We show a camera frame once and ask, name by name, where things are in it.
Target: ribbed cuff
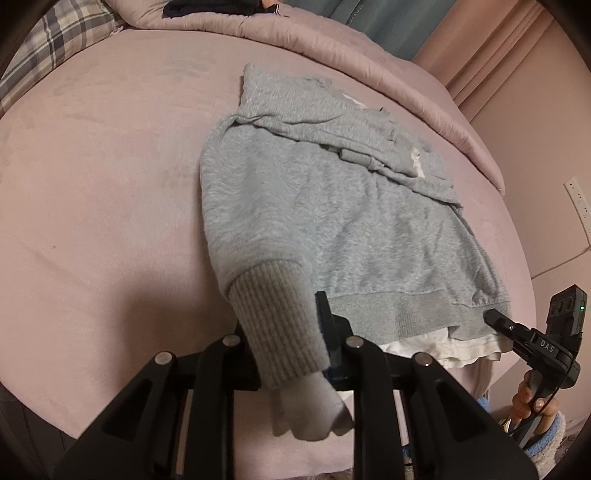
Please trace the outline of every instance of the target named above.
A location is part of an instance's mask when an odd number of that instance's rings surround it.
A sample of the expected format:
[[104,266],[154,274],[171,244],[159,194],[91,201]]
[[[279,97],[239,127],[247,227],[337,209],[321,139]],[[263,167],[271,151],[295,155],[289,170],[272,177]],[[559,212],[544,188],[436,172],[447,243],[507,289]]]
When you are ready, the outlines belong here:
[[228,292],[262,384],[274,390],[329,366],[314,291],[301,267],[276,260],[238,277]]

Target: human hand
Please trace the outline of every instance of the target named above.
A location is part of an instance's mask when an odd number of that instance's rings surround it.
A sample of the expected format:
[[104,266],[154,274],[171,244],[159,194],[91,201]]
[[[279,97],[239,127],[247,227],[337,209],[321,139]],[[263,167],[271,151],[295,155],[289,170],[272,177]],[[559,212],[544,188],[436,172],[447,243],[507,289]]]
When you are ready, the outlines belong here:
[[[509,418],[511,419],[512,423],[519,423],[521,422],[521,420],[525,420],[526,418],[529,418],[529,416],[531,415],[531,408],[529,406],[529,403],[533,398],[533,395],[531,389],[528,386],[530,376],[531,371],[527,372],[524,375],[524,380],[519,384],[517,393],[513,397],[513,405],[511,407],[511,413],[509,414]],[[534,410],[540,411],[545,403],[546,399],[539,398],[535,403]],[[559,409],[559,401],[556,398],[553,398],[541,414],[540,423],[534,432],[536,435],[542,435],[548,431],[548,429],[552,426],[554,418],[558,413]]]

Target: pink comforter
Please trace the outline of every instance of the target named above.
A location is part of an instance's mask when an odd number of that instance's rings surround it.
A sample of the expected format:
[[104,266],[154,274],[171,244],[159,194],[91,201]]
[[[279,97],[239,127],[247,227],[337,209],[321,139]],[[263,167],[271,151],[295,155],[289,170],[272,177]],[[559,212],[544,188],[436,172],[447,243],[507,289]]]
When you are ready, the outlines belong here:
[[[506,283],[514,317],[534,325],[527,265],[498,192],[502,177],[447,92],[377,51],[367,55],[382,65],[361,68],[364,37],[302,15],[334,27],[319,37],[333,47],[331,38],[349,32],[357,52],[332,50],[318,63],[231,36],[129,30],[70,59],[1,119],[0,381],[66,433],[79,435],[156,352],[194,352],[232,328],[207,259],[197,160],[209,131],[236,109],[248,62],[329,77],[430,141]],[[250,21],[260,20],[241,28]],[[286,42],[305,40],[291,20],[273,21],[269,35],[281,28]],[[333,57],[340,70],[350,65],[347,75],[323,64]],[[513,362],[501,361],[495,376]],[[459,377],[474,389],[469,369]],[[351,435],[318,445],[275,439],[265,405],[263,395],[239,396],[238,478],[350,467]]]

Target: pillow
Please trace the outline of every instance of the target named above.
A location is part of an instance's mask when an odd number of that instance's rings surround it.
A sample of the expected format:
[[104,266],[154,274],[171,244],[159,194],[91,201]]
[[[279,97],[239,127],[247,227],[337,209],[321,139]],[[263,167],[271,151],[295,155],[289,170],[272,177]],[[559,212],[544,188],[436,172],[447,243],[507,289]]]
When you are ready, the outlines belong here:
[[59,0],[35,24],[0,79],[0,118],[45,75],[124,25],[102,0]]

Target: finger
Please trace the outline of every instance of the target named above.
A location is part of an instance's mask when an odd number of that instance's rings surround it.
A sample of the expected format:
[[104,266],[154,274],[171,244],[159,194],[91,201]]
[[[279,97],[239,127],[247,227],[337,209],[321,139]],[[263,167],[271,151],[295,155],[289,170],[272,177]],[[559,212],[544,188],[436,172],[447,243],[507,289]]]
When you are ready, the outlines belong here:
[[511,414],[515,418],[520,418],[520,419],[526,419],[527,417],[529,417],[531,415],[531,409],[529,408],[529,406],[527,404],[524,404],[521,401],[521,397],[519,396],[519,394],[517,394],[513,397]]
[[560,409],[560,402],[556,398],[553,398],[547,405],[545,405],[546,401],[547,400],[545,398],[539,398],[538,400],[536,400],[534,410],[541,411],[543,408],[544,411],[542,412],[542,415],[546,417],[553,417],[558,413]]
[[525,380],[523,380],[523,382],[521,382],[519,384],[519,389],[517,390],[517,394],[519,395],[519,397],[523,403],[529,403],[531,401],[531,399],[533,398],[533,395],[531,393],[531,389],[529,388],[529,386]]

